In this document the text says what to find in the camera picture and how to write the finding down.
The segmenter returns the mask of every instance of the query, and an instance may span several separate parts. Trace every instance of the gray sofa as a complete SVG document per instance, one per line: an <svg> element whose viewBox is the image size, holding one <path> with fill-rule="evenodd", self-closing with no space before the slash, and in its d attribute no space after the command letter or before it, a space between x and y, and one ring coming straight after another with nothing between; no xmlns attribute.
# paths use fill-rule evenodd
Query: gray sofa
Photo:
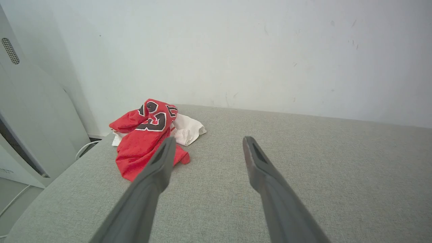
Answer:
<svg viewBox="0 0 432 243"><path fill-rule="evenodd" d="M432 130L274 112L179 105L207 133L185 148L159 198L152 242L269 242L249 185L253 136L332 242L431 242ZM27 208L7 243L87 242L129 186L113 137Z"/></svg>

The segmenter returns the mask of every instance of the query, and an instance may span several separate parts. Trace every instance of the white cable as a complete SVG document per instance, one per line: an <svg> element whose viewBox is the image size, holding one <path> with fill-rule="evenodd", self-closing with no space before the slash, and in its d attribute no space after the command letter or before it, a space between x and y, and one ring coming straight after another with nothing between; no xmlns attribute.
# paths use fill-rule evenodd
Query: white cable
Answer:
<svg viewBox="0 0 432 243"><path fill-rule="evenodd" d="M8 205L6 205L6 207L0 212L0 216L8 209L8 207L10 206L10 205L12 205L12 203L23 193L23 192L25 192L28 188L30 187L30 185L28 185L28 186L26 186L23 190L21 190L19 193L18 193L18 195L16 195L13 199L12 199L12 201L10 201L10 203L8 204ZM2 235L2 236L0 236L0 239L1 238L6 238L6 236L7 236L7 234L6 235Z"/></svg>
<svg viewBox="0 0 432 243"><path fill-rule="evenodd" d="M98 142L100 142L100 140L93 141L93 142L89 142L88 144L84 145L84 146L83 146L83 147L78 151L78 153L76 153L76 155L75 155L75 160L78 160L78 159L79 159L79 156L81 155L81 153L82 153L84 150L86 150L86 148L87 148L89 145L91 145L91 144L97 144Z"/></svg>

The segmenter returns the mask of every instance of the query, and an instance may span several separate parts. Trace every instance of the speaker grille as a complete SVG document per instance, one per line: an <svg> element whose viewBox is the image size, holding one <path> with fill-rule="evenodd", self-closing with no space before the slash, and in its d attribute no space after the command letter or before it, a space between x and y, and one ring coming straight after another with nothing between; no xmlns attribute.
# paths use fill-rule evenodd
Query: speaker grille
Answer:
<svg viewBox="0 0 432 243"><path fill-rule="evenodd" d="M12 45L10 44L10 41L7 38L1 39L1 43L3 44L4 48L6 49L7 54L9 55L10 60L13 64L18 64L19 59L16 55L15 51L13 50Z"/></svg>

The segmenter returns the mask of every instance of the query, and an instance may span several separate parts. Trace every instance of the white appliance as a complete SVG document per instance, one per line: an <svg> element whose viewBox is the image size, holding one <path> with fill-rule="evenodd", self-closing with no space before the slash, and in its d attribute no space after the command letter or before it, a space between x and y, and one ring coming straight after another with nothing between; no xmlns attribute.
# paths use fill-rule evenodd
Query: white appliance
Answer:
<svg viewBox="0 0 432 243"><path fill-rule="evenodd" d="M66 91L22 53L0 7L0 177L45 188L89 137Z"/></svg>

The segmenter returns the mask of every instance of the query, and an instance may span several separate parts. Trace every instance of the red fabric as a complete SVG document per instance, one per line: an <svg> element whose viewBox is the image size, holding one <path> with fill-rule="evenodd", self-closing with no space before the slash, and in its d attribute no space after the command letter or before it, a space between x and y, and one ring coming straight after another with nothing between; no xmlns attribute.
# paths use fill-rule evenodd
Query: red fabric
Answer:
<svg viewBox="0 0 432 243"><path fill-rule="evenodd" d="M175 106L148 99L140 109L124 114L109 125L115 131L129 133L117 147L118 156L115 159L124 178L133 181L144 169L163 140L170 136L169 126L176 117ZM177 144L174 165L189 161L189 153Z"/></svg>

